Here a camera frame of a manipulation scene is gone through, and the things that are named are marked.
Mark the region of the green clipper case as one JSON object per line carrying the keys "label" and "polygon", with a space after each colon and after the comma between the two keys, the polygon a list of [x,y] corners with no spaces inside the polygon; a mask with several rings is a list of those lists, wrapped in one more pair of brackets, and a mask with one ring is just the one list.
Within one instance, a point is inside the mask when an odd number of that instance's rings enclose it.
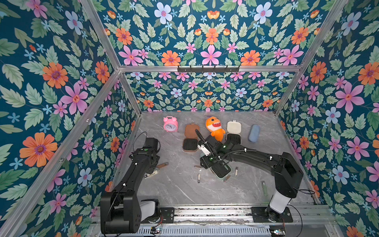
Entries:
{"label": "green clipper case", "polygon": [[219,179],[225,179],[232,171],[228,162],[214,163],[210,169]]}

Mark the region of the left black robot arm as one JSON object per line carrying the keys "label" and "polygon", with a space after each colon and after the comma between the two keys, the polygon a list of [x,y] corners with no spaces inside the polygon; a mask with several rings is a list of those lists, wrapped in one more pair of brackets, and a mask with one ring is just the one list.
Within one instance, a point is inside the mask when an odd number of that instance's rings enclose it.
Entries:
{"label": "left black robot arm", "polygon": [[132,163],[121,181],[100,200],[100,226],[104,236],[135,234],[141,222],[156,212],[156,201],[139,202],[137,193],[146,173],[151,174],[160,159],[160,142],[146,138],[142,148],[130,157]]}

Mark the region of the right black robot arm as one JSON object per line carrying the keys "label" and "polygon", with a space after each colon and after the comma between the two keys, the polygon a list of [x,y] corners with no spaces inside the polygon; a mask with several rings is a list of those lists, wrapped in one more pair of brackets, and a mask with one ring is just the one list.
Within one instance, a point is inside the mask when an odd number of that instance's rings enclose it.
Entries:
{"label": "right black robot arm", "polygon": [[287,205],[297,197],[304,175],[291,154],[269,154],[240,144],[219,141],[199,141],[198,148],[203,152],[200,166],[211,169],[218,178],[229,175],[229,162],[243,163],[270,173],[274,177],[275,192],[263,214],[257,216],[271,222],[282,220]]}

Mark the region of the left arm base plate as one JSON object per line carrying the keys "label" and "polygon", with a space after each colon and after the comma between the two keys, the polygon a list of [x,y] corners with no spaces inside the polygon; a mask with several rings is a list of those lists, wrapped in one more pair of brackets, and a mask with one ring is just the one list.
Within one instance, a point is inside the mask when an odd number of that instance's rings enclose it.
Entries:
{"label": "left arm base plate", "polygon": [[156,208],[152,216],[142,221],[142,224],[160,224],[160,223],[174,223],[175,208],[173,207],[160,207]]}

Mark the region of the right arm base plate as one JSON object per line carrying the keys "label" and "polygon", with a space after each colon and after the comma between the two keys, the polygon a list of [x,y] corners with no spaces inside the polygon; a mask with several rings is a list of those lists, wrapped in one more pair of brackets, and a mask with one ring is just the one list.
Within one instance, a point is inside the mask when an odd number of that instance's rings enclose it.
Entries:
{"label": "right arm base plate", "polygon": [[256,223],[293,223],[293,217],[288,207],[280,214],[271,210],[269,207],[252,207],[251,213]]}

